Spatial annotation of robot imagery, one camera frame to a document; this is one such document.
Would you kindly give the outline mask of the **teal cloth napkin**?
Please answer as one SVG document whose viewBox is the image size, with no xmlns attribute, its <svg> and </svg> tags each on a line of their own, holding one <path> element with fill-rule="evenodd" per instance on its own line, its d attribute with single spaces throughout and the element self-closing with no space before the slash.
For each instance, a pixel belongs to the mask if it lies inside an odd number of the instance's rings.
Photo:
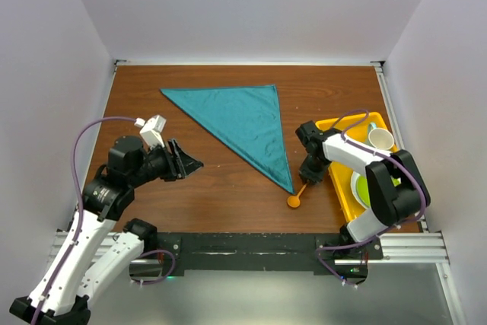
<svg viewBox="0 0 487 325">
<path fill-rule="evenodd" d="M 262 175 L 294 193 L 275 85 L 162 88 L 161 93 Z"/>
</svg>

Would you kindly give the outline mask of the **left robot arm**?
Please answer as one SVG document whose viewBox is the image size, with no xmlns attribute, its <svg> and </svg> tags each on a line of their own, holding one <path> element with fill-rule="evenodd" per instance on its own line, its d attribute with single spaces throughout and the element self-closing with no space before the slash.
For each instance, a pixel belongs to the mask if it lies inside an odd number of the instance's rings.
<svg viewBox="0 0 487 325">
<path fill-rule="evenodd" d="M 82 193 L 82 209 L 42 281 L 14 299 L 9 311 L 30 324 L 86 324 L 91 308 L 136 258 L 158 252 L 157 229 L 134 218 L 100 259 L 99 246 L 134 201 L 135 189 L 156 179 L 187 178 L 203 166 L 174 139 L 145 149 L 136 136 L 117 139 Z"/>
</svg>

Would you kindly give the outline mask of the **orange plastic spoon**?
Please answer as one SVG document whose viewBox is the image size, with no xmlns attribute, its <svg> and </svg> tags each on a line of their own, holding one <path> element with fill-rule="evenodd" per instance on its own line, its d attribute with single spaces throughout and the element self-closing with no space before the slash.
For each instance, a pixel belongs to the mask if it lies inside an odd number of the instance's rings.
<svg viewBox="0 0 487 325">
<path fill-rule="evenodd" d="M 301 195 L 306 188 L 307 188 L 307 183 L 305 183 L 296 194 L 291 195 L 287 198 L 286 203 L 288 207 L 292 209 L 297 209 L 301 205 Z"/>
</svg>

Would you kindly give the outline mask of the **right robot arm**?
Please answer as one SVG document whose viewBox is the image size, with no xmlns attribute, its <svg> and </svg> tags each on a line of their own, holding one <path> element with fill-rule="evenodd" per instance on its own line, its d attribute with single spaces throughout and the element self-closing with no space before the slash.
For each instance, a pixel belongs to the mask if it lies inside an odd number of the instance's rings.
<svg viewBox="0 0 487 325">
<path fill-rule="evenodd" d="M 408 218 L 420 218 L 431 197 L 413 156 L 406 150 L 396 152 L 372 148 L 330 128 L 321 130 L 309 121 L 296 130 L 307 156 L 299 168 L 303 183 L 320 183 L 333 162 L 340 163 L 365 177 L 370 208 L 342 226 L 341 254 L 357 258 L 366 243 Z"/>
</svg>

